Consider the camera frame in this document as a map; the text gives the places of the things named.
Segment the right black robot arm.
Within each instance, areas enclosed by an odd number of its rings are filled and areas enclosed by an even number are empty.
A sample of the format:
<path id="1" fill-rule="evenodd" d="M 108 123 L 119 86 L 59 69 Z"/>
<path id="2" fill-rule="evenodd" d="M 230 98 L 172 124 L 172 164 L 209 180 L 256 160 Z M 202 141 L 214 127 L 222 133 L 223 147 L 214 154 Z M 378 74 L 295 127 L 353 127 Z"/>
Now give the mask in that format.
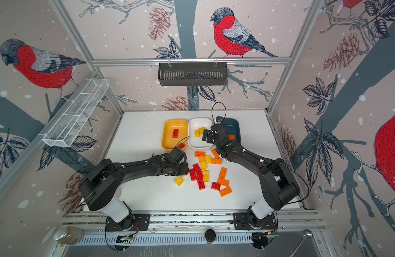
<path id="1" fill-rule="evenodd" d="M 259 178 L 262 197 L 248 208 L 246 224 L 260 229 L 268 223 L 269 215 L 282 209 L 300 194 L 300 187 L 293 171 L 283 159 L 259 156 L 229 139 L 223 121 L 224 117 L 216 117 L 215 124 L 206 130 L 206 142 L 213 143 L 222 158 L 243 166 Z"/>

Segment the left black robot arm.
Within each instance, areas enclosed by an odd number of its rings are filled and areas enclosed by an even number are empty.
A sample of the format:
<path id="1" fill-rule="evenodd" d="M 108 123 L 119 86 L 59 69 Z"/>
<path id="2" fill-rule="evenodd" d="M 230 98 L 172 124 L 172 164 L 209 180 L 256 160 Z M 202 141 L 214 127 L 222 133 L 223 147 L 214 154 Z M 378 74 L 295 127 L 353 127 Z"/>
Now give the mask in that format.
<path id="1" fill-rule="evenodd" d="M 126 182 L 143 177 L 185 176 L 189 172 L 187 155 L 179 147 L 169 153 L 153 155 L 135 162 L 118 163 L 109 158 L 100 161 L 79 184 L 79 191 L 92 212 L 100 211 L 110 219 L 118 231 L 137 227 L 133 211 L 115 193 Z"/>

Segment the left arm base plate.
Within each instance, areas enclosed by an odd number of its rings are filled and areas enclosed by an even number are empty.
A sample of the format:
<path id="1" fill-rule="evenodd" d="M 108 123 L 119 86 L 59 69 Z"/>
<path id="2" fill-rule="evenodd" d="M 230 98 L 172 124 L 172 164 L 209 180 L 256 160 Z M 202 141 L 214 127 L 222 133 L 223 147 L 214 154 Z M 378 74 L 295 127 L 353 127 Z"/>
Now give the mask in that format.
<path id="1" fill-rule="evenodd" d="M 129 214 L 121 222 L 115 222 L 111 217 L 107 217 L 105 231 L 106 232 L 124 232 L 124 231 L 147 231 L 150 214 Z"/>

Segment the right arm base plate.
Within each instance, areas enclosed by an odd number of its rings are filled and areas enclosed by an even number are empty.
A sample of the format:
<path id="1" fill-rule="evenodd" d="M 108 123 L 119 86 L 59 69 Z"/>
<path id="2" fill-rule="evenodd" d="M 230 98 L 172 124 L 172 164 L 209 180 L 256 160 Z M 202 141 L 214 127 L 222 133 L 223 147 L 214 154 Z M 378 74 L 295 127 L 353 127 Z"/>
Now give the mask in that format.
<path id="1" fill-rule="evenodd" d="M 257 218 L 254 214 L 234 213 L 231 224 L 236 230 L 276 230 L 277 220 L 274 214 L 267 215 L 263 219 Z"/>

